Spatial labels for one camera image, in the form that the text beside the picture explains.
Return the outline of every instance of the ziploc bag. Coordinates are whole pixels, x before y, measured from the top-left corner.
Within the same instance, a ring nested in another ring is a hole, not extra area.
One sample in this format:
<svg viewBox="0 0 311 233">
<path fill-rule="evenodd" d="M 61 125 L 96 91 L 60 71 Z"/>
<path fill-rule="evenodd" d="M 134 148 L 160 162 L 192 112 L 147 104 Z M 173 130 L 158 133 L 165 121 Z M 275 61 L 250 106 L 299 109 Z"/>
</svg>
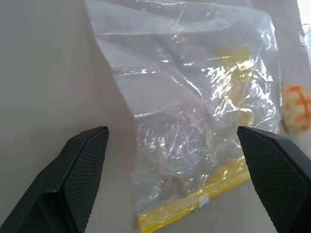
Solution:
<svg viewBox="0 0 311 233">
<path fill-rule="evenodd" d="M 279 131 L 271 18 L 184 1 L 86 5 L 137 125 L 132 181 L 141 231 L 176 221 L 249 179 L 238 126 Z"/>
</svg>

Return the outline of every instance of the white table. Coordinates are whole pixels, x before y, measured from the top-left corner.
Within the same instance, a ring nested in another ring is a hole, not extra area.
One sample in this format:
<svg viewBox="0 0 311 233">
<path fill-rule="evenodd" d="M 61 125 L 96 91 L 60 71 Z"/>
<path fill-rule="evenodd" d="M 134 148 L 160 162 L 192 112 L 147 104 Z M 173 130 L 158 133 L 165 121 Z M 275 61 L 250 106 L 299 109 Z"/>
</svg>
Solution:
<svg viewBox="0 0 311 233">
<path fill-rule="evenodd" d="M 276 27 L 283 80 L 307 79 L 297 5 L 258 2 L 254 6 L 268 11 Z M 102 181 L 86 232 L 133 232 L 134 121 L 97 48 L 83 0 L 0 1 L 0 76 L 0 224 L 70 137 L 108 125 Z M 250 181 L 159 232 L 193 229 L 276 232 Z"/>
</svg>

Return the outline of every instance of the orange and white object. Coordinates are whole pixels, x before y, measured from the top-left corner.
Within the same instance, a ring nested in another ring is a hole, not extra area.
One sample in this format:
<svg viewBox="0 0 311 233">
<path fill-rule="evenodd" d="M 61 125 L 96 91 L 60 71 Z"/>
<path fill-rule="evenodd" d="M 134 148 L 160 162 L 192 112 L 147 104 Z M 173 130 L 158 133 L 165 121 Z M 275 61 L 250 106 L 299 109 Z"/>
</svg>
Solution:
<svg viewBox="0 0 311 233">
<path fill-rule="evenodd" d="M 301 133 L 311 128 L 311 97 L 300 85 L 285 85 L 283 95 L 283 122 L 289 133 Z"/>
</svg>

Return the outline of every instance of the clear plastic bag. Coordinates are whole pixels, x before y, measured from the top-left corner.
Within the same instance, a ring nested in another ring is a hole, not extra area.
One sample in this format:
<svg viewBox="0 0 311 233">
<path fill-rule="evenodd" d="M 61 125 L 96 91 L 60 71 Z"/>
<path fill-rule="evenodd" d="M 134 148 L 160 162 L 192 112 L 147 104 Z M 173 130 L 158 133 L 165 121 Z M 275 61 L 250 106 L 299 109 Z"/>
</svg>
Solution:
<svg viewBox="0 0 311 233">
<path fill-rule="evenodd" d="M 236 131 L 277 133 L 278 49 L 270 17 L 216 4 L 86 0 L 138 129 L 133 174 L 150 233 L 249 178 Z"/>
</svg>

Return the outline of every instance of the plastic bag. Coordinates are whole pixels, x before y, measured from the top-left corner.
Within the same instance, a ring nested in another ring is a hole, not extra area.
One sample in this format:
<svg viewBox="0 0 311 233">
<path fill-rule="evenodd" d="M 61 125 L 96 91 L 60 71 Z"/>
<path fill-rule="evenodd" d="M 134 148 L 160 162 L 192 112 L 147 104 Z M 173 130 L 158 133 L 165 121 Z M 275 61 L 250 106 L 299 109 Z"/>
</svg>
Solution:
<svg viewBox="0 0 311 233">
<path fill-rule="evenodd" d="M 86 4 L 137 124 L 133 186 L 142 232 L 248 179 L 238 126 L 279 131 L 278 49 L 270 17 L 184 1 Z"/>
</svg>

